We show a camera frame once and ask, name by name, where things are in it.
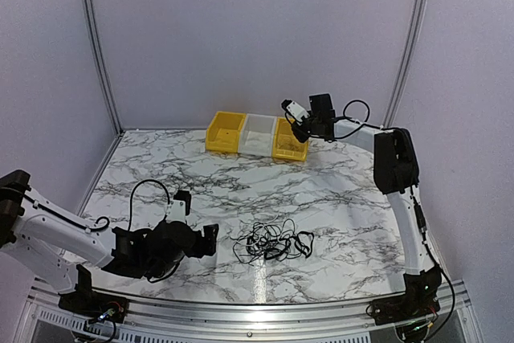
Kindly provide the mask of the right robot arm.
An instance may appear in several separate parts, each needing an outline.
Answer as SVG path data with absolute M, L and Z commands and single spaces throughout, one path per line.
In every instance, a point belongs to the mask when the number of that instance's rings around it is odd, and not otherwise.
M 310 107 L 284 100 L 281 108 L 296 139 L 346 142 L 373 155 L 373 181 L 391 205 L 405 258 L 405 291 L 371 301 L 377 325 L 432 315 L 440 309 L 437 291 L 447 275 L 430 249 L 419 197 L 419 166 L 410 132 L 384 128 L 346 113 L 337 115 L 328 93 L 310 96 Z

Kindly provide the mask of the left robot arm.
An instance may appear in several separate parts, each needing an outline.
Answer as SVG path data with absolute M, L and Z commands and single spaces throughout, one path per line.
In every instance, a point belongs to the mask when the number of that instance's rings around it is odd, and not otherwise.
M 90 271 L 62 255 L 68 251 L 115 276 L 159 282 L 184 258 L 212 256 L 219 227 L 200 231 L 185 222 L 191 194 L 180 190 L 168 199 L 169 212 L 154 228 L 131 231 L 111 227 L 107 217 L 80 218 L 45 199 L 17 169 L 1 178 L 1 251 L 49 283 L 61 309 L 95 315 L 125 310 L 127 300 L 96 292 Z

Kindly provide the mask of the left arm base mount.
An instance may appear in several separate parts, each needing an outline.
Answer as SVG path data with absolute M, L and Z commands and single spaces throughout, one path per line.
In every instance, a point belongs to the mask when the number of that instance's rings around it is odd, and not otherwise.
M 91 298 L 75 293 L 59 296 L 59 308 L 96 321 L 100 321 L 100 316 L 108 310 L 113 310 L 114 313 L 106 318 L 120 324 L 125 319 L 128 306 L 127 298 L 103 293 L 95 293 Z

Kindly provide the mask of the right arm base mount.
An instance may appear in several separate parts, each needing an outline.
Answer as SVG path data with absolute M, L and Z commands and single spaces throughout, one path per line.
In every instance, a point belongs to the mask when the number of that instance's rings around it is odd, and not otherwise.
M 437 297 L 416 300 L 403 294 L 372 300 L 365 312 L 374 319 L 376 325 L 386 325 L 432 315 L 439 310 Z

